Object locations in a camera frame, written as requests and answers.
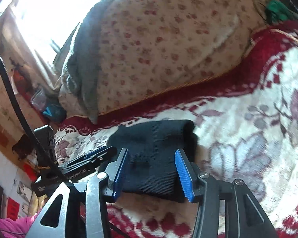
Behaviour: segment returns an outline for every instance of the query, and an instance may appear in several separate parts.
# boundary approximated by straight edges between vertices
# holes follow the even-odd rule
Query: floral blanket
[[[298,38],[298,23],[274,26]],[[161,94],[99,117],[67,119],[56,133],[60,163],[106,145],[120,124],[190,119],[199,137],[196,163],[217,179],[241,178],[280,237],[298,233],[298,46],[266,29],[241,64],[210,82]],[[197,205],[122,194],[110,221],[131,237],[190,237]],[[223,208],[219,234],[224,237]]]

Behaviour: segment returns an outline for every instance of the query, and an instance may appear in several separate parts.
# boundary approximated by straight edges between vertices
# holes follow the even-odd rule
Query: dark ribbed fabric
[[[148,194],[159,198],[184,201],[184,194],[174,163],[177,149],[184,149],[189,161],[194,161],[197,136],[189,120],[150,121],[131,127],[119,126],[108,140],[120,152],[128,149],[130,171],[124,183],[125,192]],[[104,171],[108,162],[100,166]]]

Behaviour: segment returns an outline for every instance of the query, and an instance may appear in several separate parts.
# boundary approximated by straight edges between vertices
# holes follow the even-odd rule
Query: gray blanket
[[[97,123],[97,81],[100,70],[99,41],[101,19],[114,0],[101,0],[94,5],[73,36],[69,57],[67,89],[73,93],[92,123]]]

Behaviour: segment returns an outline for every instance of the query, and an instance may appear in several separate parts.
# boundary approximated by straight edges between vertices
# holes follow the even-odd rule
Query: floral fabric
[[[281,28],[287,29],[298,36],[298,23]],[[160,97],[158,105],[150,100],[146,104],[148,108],[142,107],[143,114],[131,114],[128,120],[119,122],[117,118],[123,112],[117,111],[112,122],[94,129],[91,124],[75,127],[76,118],[72,122],[69,119],[56,134],[59,162],[106,145],[119,124],[190,119],[195,122],[194,133],[199,137],[195,161],[200,168],[220,180],[243,179],[280,237],[295,237],[298,233],[298,48],[292,39],[269,29],[256,33],[253,39],[257,44],[231,73],[196,89],[171,92],[169,98]],[[172,103],[178,97],[183,102]],[[78,126],[84,119],[76,122]],[[110,221],[131,237],[189,238],[197,205],[122,194],[108,210]],[[219,234],[224,232],[223,213],[222,205]]]
[[[99,112],[230,70],[263,25],[253,0],[115,0],[102,19]],[[82,115],[65,91],[68,116]]]

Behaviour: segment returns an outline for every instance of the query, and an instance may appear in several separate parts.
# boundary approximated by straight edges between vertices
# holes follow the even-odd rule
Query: wall
[[[27,176],[25,172],[23,172],[20,168],[14,165],[8,158],[6,158],[0,152],[0,186],[3,188],[5,196],[3,200],[3,216],[6,216],[6,204],[7,198],[10,197],[14,201],[20,204],[19,214],[20,216],[25,216],[22,212],[21,208],[23,204],[28,203],[18,195],[17,188],[19,185],[19,181],[25,184],[25,186],[30,187],[31,180]]]

